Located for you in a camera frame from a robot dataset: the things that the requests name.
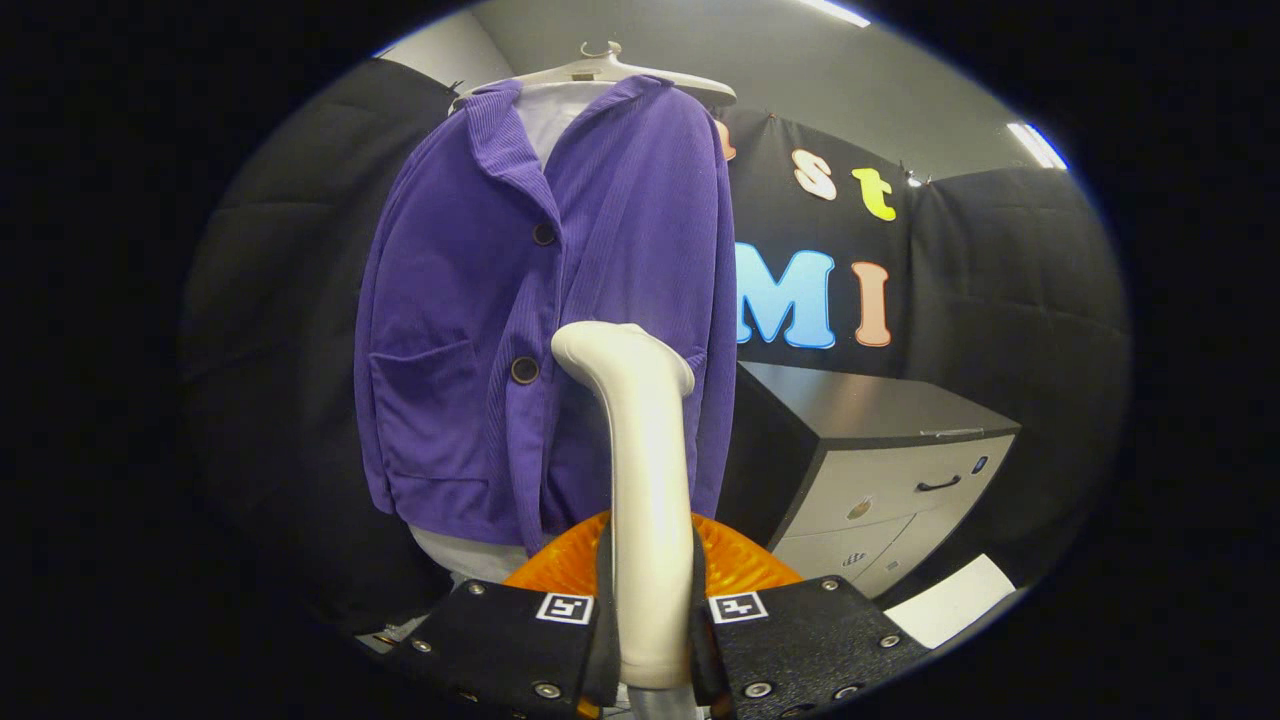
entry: white paper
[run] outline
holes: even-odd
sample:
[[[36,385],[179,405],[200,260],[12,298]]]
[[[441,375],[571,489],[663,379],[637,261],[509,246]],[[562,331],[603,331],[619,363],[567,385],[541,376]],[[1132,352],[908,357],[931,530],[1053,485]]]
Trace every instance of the white paper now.
[[[911,600],[884,611],[929,650],[960,634],[1014,592],[1014,584],[986,555]]]

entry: letter m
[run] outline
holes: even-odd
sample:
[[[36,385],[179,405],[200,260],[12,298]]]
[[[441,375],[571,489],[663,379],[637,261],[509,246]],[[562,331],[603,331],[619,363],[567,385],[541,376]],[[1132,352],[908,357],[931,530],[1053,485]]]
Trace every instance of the letter m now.
[[[829,255],[801,250],[796,252],[782,279],[774,282],[764,258],[755,246],[736,243],[737,263],[737,342],[751,340],[746,311],[751,311],[764,342],[773,342],[791,314],[791,327],[782,336],[794,347],[827,348],[836,345],[827,319],[827,275],[836,266]]]

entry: hanger hook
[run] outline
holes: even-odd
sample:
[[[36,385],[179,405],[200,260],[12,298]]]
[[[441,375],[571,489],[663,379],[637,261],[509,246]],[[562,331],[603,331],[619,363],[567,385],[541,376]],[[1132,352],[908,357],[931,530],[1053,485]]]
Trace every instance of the hanger hook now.
[[[590,42],[584,42],[582,46],[577,49],[577,51],[581,53],[584,58],[607,58],[609,55],[622,54],[622,46],[618,45],[617,42],[613,42],[612,40],[609,41],[609,49],[604,53],[595,53],[595,54],[588,53],[586,51],[588,45],[590,45]]]

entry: gray cabinet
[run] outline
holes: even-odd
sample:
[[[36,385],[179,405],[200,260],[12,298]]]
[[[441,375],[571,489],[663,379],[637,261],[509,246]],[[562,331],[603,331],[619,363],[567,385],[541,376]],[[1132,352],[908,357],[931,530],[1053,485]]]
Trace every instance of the gray cabinet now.
[[[739,364],[717,519],[805,578],[888,589],[960,524],[1018,424],[914,380]]]

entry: black cabinet top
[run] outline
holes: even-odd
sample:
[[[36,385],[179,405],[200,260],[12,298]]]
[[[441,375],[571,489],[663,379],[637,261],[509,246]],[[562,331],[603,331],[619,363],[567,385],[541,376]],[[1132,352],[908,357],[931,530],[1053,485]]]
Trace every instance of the black cabinet top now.
[[[739,363],[818,438],[901,445],[1012,434],[1019,424],[937,386],[786,365]]]

